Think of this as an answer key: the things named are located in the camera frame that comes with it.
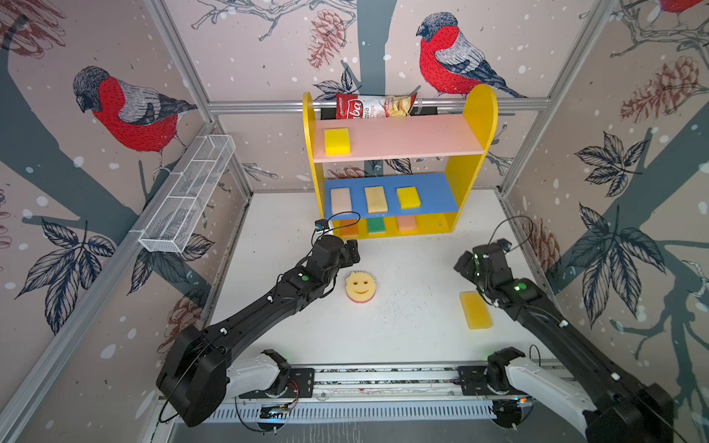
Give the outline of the orange scrub sponge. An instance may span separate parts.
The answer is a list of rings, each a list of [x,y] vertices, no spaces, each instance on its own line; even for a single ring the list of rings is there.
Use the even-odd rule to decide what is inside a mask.
[[[342,221],[342,225],[339,228],[339,236],[343,239],[352,239],[358,237],[358,221],[348,220]]]

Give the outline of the smiley face sponge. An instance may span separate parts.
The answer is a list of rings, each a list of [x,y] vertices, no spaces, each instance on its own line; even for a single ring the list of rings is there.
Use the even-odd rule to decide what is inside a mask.
[[[377,284],[374,277],[365,271],[353,271],[345,280],[347,297],[358,304],[371,301],[376,293]]]

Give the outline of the yellow rectangular sponge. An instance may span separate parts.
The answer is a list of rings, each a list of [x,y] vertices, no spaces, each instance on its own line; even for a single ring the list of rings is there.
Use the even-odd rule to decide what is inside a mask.
[[[489,305],[478,292],[461,293],[460,301],[469,330],[488,330],[493,321],[487,309]]]

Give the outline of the green scrub sponge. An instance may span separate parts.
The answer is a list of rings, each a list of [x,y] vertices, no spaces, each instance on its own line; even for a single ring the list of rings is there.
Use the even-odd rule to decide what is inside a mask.
[[[370,218],[367,219],[367,233],[371,236],[374,234],[385,234],[386,224],[383,218]]]

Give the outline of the light pink sponge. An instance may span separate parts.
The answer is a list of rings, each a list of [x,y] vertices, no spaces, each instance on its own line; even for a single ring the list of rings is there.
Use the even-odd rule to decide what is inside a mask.
[[[350,188],[333,188],[330,190],[330,210],[333,215],[347,213],[352,210]]]

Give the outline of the pale yellow sponge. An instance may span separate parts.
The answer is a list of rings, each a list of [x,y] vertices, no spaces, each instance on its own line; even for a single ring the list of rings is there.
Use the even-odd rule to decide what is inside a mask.
[[[369,186],[365,188],[367,212],[381,214],[389,211],[387,198],[383,186]]]

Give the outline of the salmon orange sponge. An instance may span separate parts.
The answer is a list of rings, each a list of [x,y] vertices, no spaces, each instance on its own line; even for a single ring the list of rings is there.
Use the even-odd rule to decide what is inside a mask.
[[[411,233],[417,230],[417,218],[415,216],[397,217],[396,224],[400,233]]]

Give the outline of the small yellow square sponge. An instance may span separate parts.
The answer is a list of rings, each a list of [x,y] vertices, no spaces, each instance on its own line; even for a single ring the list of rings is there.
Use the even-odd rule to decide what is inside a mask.
[[[396,194],[401,210],[415,210],[421,207],[421,199],[415,186],[397,188]]]

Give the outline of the bright yellow square sponge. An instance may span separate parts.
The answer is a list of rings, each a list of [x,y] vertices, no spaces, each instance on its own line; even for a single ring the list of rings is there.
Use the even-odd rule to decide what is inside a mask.
[[[351,142],[348,128],[331,128],[324,130],[324,149],[329,157],[345,156],[351,153]]]

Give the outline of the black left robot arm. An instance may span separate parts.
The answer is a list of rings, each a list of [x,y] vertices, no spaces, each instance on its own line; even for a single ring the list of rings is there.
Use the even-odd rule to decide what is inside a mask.
[[[210,417],[227,395],[227,368],[234,360],[279,322],[327,296],[339,270],[359,262],[356,240],[325,234],[264,296],[204,330],[182,330],[156,381],[177,416],[190,427]]]

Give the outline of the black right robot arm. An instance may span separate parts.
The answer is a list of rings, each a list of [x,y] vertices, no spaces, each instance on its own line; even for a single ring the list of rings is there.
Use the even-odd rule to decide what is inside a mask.
[[[508,347],[487,358],[487,388],[496,394],[522,391],[564,418],[589,442],[671,442],[672,398],[657,384],[645,385],[605,356],[559,313],[542,289],[516,279],[505,239],[479,245],[454,269],[480,295],[535,335],[574,377],[570,384]]]

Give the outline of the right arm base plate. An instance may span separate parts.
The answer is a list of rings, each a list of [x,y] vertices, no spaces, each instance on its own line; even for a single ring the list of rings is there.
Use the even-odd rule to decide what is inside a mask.
[[[528,397],[519,391],[502,373],[501,369],[489,369],[487,365],[461,365],[457,367],[458,381],[463,396],[513,396]]]

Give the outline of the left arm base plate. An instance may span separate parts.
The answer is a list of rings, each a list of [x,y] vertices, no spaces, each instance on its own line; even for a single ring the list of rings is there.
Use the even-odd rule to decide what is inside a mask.
[[[315,369],[310,367],[297,367],[288,373],[279,374],[274,384],[264,391],[268,398],[273,399],[309,399],[313,395],[315,386]]]

